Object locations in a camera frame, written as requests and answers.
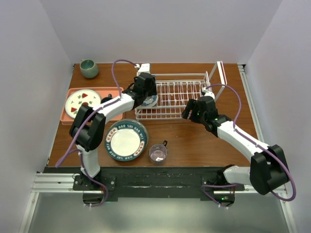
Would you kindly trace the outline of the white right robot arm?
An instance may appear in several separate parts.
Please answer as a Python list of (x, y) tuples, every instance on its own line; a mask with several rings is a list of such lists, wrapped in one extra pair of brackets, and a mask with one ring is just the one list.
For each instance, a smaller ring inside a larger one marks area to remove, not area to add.
[(283, 149), (269, 146), (241, 130), (226, 115), (220, 115), (213, 97), (190, 99), (182, 118), (203, 124), (205, 129), (237, 149), (250, 162), (249, 167), (229, 165), (217, 172), (216, 186), (227, 191), (235, 184), (251, 185), (266, 195), (292, 181)]

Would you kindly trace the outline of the blue floral ceramic bowl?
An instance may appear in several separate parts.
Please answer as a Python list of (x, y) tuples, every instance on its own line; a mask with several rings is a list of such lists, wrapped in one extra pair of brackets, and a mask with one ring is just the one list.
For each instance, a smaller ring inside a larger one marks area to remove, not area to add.
[(143, 108), (153, 107), (157, 104), (158, 95), (148, 97), (140, 106)]

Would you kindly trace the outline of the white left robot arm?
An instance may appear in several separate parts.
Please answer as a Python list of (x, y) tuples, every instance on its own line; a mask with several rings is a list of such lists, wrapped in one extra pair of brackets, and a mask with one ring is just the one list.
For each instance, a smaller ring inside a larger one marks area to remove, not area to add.
[(134, 82), (120, 96), (98, 107), (80, 107), (69, 134), (82, 158), (81, 171), (86, 175), (83, 184), (89, 190), (96, 190), (101, 184), (101, 179), (97, 176), (100, 172), (98, 146), (103, 140), (105, 124), (142, 105), (147, 97), (157, 94), (156, 91), (155, 76), (143, 72), (134, 78)]

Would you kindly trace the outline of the purple mug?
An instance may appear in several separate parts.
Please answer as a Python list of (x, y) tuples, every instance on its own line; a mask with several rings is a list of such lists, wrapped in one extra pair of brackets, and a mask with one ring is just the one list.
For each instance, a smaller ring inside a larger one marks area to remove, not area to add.
[(154, 144), (149, 149), (149, 158), (153, 165), (163, 165), (168, 156), (167, 140), (164, 140), (161, 144)]

